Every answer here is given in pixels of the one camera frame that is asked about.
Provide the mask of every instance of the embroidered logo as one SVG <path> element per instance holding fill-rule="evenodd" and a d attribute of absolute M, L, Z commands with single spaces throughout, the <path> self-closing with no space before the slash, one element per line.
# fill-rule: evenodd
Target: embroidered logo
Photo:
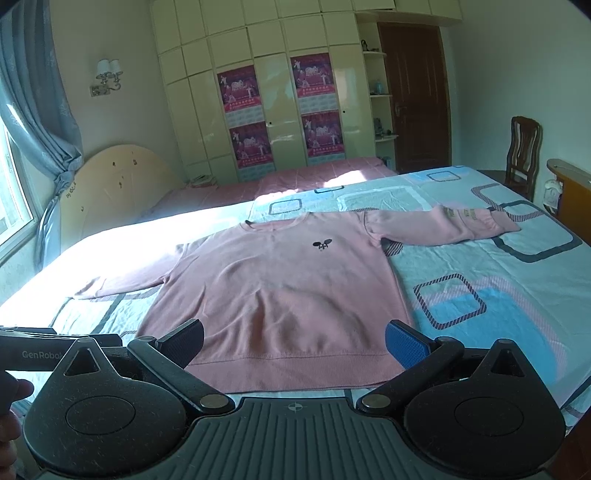
<path fill-rule="evenodd" d="M 324 250 L 325 248 L 329 247 L 329 244 L 332 243 L 332 239 L 331 238 L 327 238 L 326 240 L 324 240 L 324 242 L 314 242 L 312 245 L 314 247 L 318 247 L 318 250 Z"/>

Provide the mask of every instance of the wall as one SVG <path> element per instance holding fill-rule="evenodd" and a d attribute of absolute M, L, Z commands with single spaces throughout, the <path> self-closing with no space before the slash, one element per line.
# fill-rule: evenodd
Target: wall
<path fill-rule="evenodd" d="M 56 56 L 85 157 L 113 145 L 149 148 L 181 177 L 147 0 L 51 0 Z M 122 88 L 90 96 L 96 63 L 119 59 Z"/>
<path fill-rule="evenodd" d="M 567 0 L 462 0 L 449 28 L 462 163 L 504 170 L 511 117 L 544 128 L 535 202 L 562 158 L 591 171 L 591 22 Z"/>

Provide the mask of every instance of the bed headboard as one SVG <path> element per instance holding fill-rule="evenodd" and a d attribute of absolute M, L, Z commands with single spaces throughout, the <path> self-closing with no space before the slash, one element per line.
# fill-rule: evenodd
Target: bed headboard
<path fill-rule="evenodd" d="M 60 198 L 61 252 L 81 239 L 129 225 L 183 182 L 152 151 L 117 145 L 96 154 Z"/>

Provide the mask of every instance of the blue gripper pad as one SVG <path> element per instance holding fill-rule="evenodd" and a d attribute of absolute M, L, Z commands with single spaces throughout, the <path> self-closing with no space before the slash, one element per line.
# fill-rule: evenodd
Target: blue gripper pad
<path fill-rule="evenodd" d="M 414 367 L 431 353 L 430 340 L 399 320 L 392 320 L 386 326 L 386 348 L 405 369 Z"/>

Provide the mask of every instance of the hand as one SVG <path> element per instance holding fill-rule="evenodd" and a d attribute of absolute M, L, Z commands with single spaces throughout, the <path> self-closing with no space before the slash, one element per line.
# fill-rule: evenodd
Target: hand
<path fill-rule="evenodd" d="M 33 384 L 28 380 L 18 381 L 18 391 L 14 401 L 22 400 L 33 393 Z M 0 480 L 14 480 L 16 477 L 13 464 L 17 461 L 17 448 L 12 443 L 21 436 L 21 423 L 10 412 L 0 417 Z"/>

